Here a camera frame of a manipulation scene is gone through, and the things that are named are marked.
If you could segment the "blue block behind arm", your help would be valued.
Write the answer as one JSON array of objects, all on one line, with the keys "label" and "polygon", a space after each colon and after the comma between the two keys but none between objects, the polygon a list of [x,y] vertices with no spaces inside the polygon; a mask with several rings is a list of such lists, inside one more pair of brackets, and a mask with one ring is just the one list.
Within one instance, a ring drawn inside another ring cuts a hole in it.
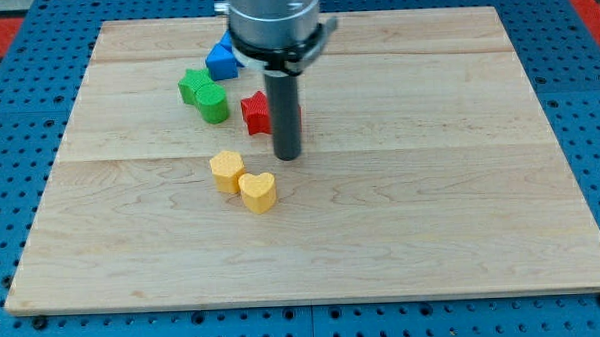
[{"label": "blue block behind arm", "polygon": [[225,31],[219,41],[220,41],[219,45],[221,45],[228,51],[228,53],[232,56],[233,60],[235,61],[236,65],[239,68],[243,67],[243,64],[234,55],[233,44],[232,44],[232,40],[230,39],[229,31]]}]

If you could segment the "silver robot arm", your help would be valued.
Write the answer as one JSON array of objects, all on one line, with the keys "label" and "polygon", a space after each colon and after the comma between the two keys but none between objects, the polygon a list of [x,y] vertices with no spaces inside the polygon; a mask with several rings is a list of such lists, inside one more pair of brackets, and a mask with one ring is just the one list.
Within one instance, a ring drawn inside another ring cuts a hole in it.
[{"label": "silver robot arm", "polygon": [[226,0],[228,33],[238,52],[305,50],[322,43],[338,25],[322,23],[320,0]]}]

